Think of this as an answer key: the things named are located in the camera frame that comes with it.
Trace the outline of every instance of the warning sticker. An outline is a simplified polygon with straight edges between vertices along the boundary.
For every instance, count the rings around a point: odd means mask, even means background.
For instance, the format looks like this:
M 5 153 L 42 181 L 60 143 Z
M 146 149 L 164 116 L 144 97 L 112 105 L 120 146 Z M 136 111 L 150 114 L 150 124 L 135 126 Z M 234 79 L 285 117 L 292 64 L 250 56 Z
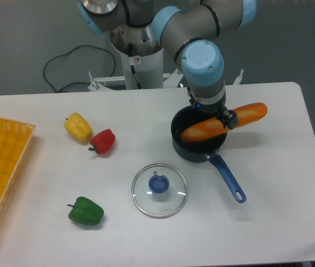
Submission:
M 140 64 L 141 63 L 140 56 L 129 57 L 129 63 L 130 63 L 130 65 L 138 65 L 138 64 Z

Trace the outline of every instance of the pot lid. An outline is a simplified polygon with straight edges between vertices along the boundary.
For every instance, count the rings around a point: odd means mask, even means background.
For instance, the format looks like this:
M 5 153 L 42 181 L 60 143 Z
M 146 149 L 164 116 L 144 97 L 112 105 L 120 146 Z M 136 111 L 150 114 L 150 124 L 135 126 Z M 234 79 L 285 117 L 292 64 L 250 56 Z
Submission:
M 145 215 L 162 219 L 181 210 L 187 201 L 184 176 L 168 164 L 151 164 L 134 178 L 131 193 L 136 207 Z

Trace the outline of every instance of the bread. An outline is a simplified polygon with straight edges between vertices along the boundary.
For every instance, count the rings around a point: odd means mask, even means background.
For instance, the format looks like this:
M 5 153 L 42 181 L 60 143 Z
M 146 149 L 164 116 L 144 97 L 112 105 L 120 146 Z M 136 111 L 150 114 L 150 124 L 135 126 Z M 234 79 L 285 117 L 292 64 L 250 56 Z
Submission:
M 239 128 L 265 117 L 267 114 L 267 106 L 264 103 L 252 103 L 235 108 L 234 111 L 239 119 L 236 128 Z M 185 129 L 181 133 L 181 140 L 184 143 L 201 142 L 221 135 L 229 130 L 229 128 L 224 128 L 223 123 L 214 117 Z

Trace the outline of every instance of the black saucepan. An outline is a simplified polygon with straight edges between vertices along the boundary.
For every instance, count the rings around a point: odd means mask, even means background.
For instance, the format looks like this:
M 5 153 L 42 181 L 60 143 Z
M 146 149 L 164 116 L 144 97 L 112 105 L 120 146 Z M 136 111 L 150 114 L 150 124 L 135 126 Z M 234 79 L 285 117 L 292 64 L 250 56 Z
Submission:
M 246 201 L 246 195 L 242 191 L 229 167 L 219 155 L 219 149 L 224 143 L 227 134 L 218 135 L 207 141 L 195 144 L 185 144 L 181 140 L 181 133 L 188 127 L 211 118 L 212 115 L 203 113 L 191 106 L 178 111 L 171 124 L 172 144 L 179 156 L 192 162 L 209 161 L 222 175 L 231 193 L 239 203 Z

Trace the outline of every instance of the blue pan handle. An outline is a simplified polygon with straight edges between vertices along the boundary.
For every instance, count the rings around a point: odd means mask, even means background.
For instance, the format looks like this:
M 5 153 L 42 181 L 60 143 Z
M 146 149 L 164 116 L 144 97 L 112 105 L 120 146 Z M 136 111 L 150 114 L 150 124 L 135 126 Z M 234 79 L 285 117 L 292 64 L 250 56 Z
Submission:
M 218 169 L 225 183 L 229 187 L 231 193 L 235 197 L 236 201 L 239 203 L 244 203 L 246 201 L 246 195 L 242 191 L 241 187 L 239 186 L 234 175 L 231 173 L 228 165 L 226 165 L 221 155 L 219 154 L 212 155 L 212 156 L 207 155 L 207 158 L 208 158 L 208 161 Z

